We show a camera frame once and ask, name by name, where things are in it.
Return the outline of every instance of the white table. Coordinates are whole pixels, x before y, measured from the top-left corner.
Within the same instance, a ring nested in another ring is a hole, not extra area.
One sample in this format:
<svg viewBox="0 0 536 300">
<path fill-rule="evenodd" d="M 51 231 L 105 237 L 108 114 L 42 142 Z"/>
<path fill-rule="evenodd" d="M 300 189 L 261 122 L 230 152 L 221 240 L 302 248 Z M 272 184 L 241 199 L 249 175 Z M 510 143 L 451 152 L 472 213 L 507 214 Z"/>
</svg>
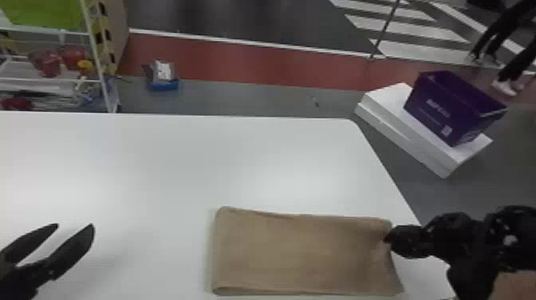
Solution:
<svg viewBox="0 0 536 300">
<path fill-rule="evenodd" d="M 208 253 L 222 205 L 417 223 L 349 120 L 0 112 L 0 247 L 58 222 L 31 261 L 97 228 L 38 300 L 215 299 Z M 396 299 L 453 295 L 439 260 L 395 264 Z"/>
</svg>

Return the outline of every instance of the blue basket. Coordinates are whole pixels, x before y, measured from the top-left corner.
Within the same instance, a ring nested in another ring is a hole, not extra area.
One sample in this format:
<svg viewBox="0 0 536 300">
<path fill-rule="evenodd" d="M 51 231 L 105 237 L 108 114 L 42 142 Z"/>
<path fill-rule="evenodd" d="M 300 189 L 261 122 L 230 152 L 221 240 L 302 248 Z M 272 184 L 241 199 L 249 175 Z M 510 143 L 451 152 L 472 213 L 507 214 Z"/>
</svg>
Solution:
<svg viewBox="0 0 536 300">
<path fill-rule="evenodd" d="M 506 106 L 449 71 L 421 73 L 404 109 L 451 147 L 474 140 Z"/>
</svg>

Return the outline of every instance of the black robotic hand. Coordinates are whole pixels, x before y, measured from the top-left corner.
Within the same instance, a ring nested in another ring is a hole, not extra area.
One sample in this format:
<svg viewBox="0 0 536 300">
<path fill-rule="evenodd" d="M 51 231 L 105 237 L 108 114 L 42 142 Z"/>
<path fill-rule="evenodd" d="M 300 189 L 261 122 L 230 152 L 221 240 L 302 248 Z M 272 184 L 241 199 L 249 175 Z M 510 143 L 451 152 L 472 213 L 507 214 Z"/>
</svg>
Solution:
<svg viewBox="0 0 536 300">
<path fill-rule="evenodd" d="M 57 228 L 55 223 L 41 227 L 21 236 L 0 251 L 0 299 L 30 300 L 40 286 L 49 280 L 58 279 L 89 251 L 95 236 L 92 224 L 65 241 L 48 258 L 18 266 Z"/>
<path fill-rule="evenodd" d="M 503 207 L 483 221 L 464 213 L 435 217 L 424 227 L 393 228 L 384 238 L 406 259 L 435 256 L 459 300 L 486 300 L 499 272 L 536 270 L 536 209 Z"/>
</svg>

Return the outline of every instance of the leg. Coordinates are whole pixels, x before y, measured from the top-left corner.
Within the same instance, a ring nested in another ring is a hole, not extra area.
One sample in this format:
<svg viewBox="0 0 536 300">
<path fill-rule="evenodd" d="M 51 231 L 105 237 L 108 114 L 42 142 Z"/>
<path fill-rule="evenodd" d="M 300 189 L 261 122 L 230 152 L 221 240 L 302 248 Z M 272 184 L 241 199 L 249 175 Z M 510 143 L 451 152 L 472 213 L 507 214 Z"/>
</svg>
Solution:
<svg viewBox="0 0 536 300">
<path fill-rule="evenodd" d="M 499 81 L 517 81 L 536 58 L 536 37 L 499 72 Z"/>
<path fill-rule="evenodd" d="M 501 45 L 503 42 L 518 28 L 518 20 L 514 20 L 514 22 L 510 22 L 509 24 L 506 24 L 505 27 L 501 29 L 500 32 L 491 39 L 490 44 L 486 48 L 486 54 L 490 54 L 492 56 L 495 55 L 497 50 L 501 48 Z"/>
<path fill-rule="evenodd" d="M 498 49 L 503 41 L 517 28 L 519 18 L 535 7 L 535 0 L 522 0 L 516 5 L 512 6 L 510 9 L 506 10 L 503 14 L 501 14 L 497 21 L 487 28 L 486 32 L 484 32 L 479 41 L 477 41 L 475 48 L 473 48 L 471 52 L 480 55 L 480 52 L 482 52 L 482 49 L 490 41 L 490 39 L 494 35 L 502 33 L 501 37 L 499 37 L 499 39 L 493 45 L 493 47 L 497 47 Z"/>
</svg>

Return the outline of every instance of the pole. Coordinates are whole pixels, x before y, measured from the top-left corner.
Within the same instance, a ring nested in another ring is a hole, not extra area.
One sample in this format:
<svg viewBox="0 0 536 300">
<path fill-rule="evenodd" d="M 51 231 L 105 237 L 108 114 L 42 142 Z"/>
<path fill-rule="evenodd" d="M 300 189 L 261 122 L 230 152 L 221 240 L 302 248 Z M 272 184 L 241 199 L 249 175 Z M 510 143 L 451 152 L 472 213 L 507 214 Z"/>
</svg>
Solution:
<svg viewBox="0 0 536 300">
<path fill-rule="evenodd" d="M 387 27 L 389 27 L 389 24 L 391 23 L 392 18 L 395 16 L 396 9 L 400 5 L 400 0 L 396 0 L 395 4 L 392 5 L 391 13 L 389 13 L 389 16 L 387 17 L 387 20 L 385 20 L 384 28 L 380 32 L 380 36 L 376 40 L 376 44 L 374 45 L 374 49 L 370 53 L 370 56 L 368 59 L 374 59 L 374 55 L 376 55 L 376 52 L 380 52 L 378 47 L 380 46 L 381 41 L 384 39 L 385 32 L 387 32 Z"/>
</svg>

